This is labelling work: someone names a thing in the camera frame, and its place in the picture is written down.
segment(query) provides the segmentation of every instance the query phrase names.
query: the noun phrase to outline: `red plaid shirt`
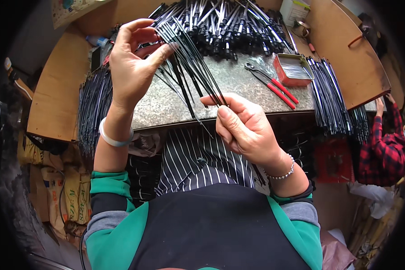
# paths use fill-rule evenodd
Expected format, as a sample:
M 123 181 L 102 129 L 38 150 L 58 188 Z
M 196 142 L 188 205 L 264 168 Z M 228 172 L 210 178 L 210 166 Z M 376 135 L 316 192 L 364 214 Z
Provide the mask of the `red plaid shirt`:
M 402 118 L 395 104 L 386 102 L 387 112 L 394 116 L 395 133 L 382 136 L 382 119 L 375 116 L 368 143 L 360 152 L 358 181 L 388 187 L 405 175 L 405 136 Z

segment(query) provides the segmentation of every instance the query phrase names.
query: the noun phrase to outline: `workbench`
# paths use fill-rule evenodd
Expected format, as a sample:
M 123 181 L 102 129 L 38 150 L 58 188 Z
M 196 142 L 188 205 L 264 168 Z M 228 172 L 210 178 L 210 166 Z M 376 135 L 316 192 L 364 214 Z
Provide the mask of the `workbench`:
M 266 114 L 313 111 L 310 85 L 307 87 L 287 87 L 299 101 L 296 109 L 292 110 L 275 93 L 260 83 L 250 71 L 244 68 L 244 64 L 250 62 L 277 78 L 272 64 L 273 59 L 273 56 L 252 57 L 239 55 L 238 61 L 215 61 L 212 57 L 204 57 L 204 62 L 207 64 L 222 93 L 236 93 L 253 103 L 261 105 Z M 195 87 L 190 84 L 189 88 L 195 101 L 192 106 L 196 116 L 202 121 L 216 118 L 217 107 L 209 106 L 206 109 L 198 99 L 199 95 Z M 147 94 L 135 108 L 132 127 L 136 131 L 152 127 L 177 126 L 177 124 L 189 122 L 196 122 L 196 120 L 191 118 L 187 106 L 172 89 L 159 78 L 154 77 Z
M 90 67 L 88 52 L 92 48 L 85 37 L 105 36 L 116 23 L 126 23 L 147 16 L 161 2 L 172 1 L 147 0 L 140 3 L 113 0 L 71 24 L 45 64 L 31 104 L 27 132 L 39 137 L 76 141 L 79 86 L 86 80 Z M 281 1 L 259 0 L 257 3 L 267 9 L 278 10 Z M 293 35 L 297 50 L 306 57 L 318 59 L 321 56 L 330 61 L 348 110 L 388 93 L 390 81 L 369 42 L 361 39 L 348 47 L 351 40 L 362 35 L 362 32 L 338 5 L 331 0 L 313 0 L 312 12 L 309 12 L 306 20 L 312 28 L 310 39 L 318 55 L 310 52 L 304 39 Z M 244 69 L 246 62 L 256 64 L 257 59 L 261 61 L 262 57 L 239 55 L 237 62 L 217 62 L 211 57 L 204 57 L 222 92 L 234 92 L 261 105 L 267 115 L 312 113 L 310 86 L 289 88 L 299 100 L 296 109 L 291 110 L 276 94 Z M 265 58 L 263 69 L 276 77 L 272 61 L 272 57 Z M 195 99 L 194 111 L 200 120 L 215 119 L 216 106 L 205 109 L 199 102 L 195 89 L 192 92 Z M 195 120 L 191 118 L 186 105 L 173 90 L 155 77 L 147 94 L 135 108 L 133 128 L 140 131 L 192 122 Z

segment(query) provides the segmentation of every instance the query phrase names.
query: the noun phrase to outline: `silver bracelet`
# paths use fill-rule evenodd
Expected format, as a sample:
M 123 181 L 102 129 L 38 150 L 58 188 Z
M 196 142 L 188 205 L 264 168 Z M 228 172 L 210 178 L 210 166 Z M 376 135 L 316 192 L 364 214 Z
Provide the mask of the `silver bracelet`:
M 268 175 L 268 174 L 266 173 L 266 171 L 263 170 L 264 173 L 265 173 L 265 175 L 267 176 L 267 178 L 269 178 L 269 179 L 275 179 L 275 180 L 285 179 L 286 177 L 290 176 L 290 175 L 294 172 L 294 164 L 295 164 L 294 158 L 293 158 L 290 154 L 288 154 L 288 156 L 289 156 L 289 157 L 291 158 L 291 160 L 292 160 L 292 165 L 291 165 L 291 169 L 289 170 L 289 172 L 288 172 L 286 175 L 284 175 L 284 176 L 281 176 L 281 177 L 274 177 L 274 176 Z

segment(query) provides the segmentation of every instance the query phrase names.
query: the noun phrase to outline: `white bangle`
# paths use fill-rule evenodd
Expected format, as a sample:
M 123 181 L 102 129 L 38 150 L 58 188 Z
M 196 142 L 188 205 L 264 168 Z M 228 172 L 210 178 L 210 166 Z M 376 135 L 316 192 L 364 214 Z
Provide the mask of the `white bangle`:
M 289 170 L 289 172 L 288 172 L 286 175 L 284 175 L 284 176 L 281 176 L 281 177 L 274 177 L 274 176 L 268 175 L 268 174 L 266 173 L 266 171 L 263 170 L 264 173 L 265 173 L 265 175 L 267 176 L 267 178 L 269 178 L 269 179 L 275 179 L 275 180 L 281 180 L 281 179 L 285 179 L 286 177 L 290 176 L 290 175 L 294 172 L 294 164 L 295 164 L 294 158 L 293 158 L 290 154 L 288 154 L 288 156 L 289 156 L 289 157 L 291 158 L 291 160 L 292 160 L 292 165 L 291 165 L 291 169 Z
M 115 147 L 122 147 L 125 145 L 129 145 L 132 142 L 132 138 L 133 138 L 133 129 L 130 128 L 130 136 L 129 139 L 125 142 L 118 142 L 116 140 L 113 140 L 112 138 L 109 138 L 106 134 L 105 131 L 103 129 L 104 127 L 104 123 L 105 123 L 105 119 L 107 119 L 106 117 L 104 119 L 102 119 L 101 124 L 99 125 L 99 133 L 101 134 L 103 140 L 105 142 L 107 142 L 109 145 L 115 146 Z

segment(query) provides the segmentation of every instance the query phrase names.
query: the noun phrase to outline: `hand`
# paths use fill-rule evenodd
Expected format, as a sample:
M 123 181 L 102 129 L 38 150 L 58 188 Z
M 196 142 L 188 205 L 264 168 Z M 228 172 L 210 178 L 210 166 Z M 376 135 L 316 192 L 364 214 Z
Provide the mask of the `hand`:
M 377 98 L 375 100 L 375 106 L 377 107 L 377 115 L 379 117 L 383 117 L 384 112 L 384 103 L 382 98 Z
M 216 118 L 216 132 L 222 140 L 233 152 L 243 154 L 252 163 L 262 166 L 279 163 L 283 151 L 263 108 L 236 94 L 224 93 L 223 96 L 229 107 L 220 106 Z M 205 105 L 215 105 L 210 96 L 200 100 Z
M 393 103 L 393 104 L 396 103 L 396 101 L 394 100 L 393 96 L 392 96 L 390 93 L 386 95 L 386 98 L 387 98 L 391 103 Z
M 139 44 L 160 40 L 155 29 L 149 27 L 152 23 L 152 19 L 137 19 L 122 25 L 110 55 L 112 105 L 128 114 L 146 94 L 157 68 L 174 51 L 159 43 L 136 51 Z

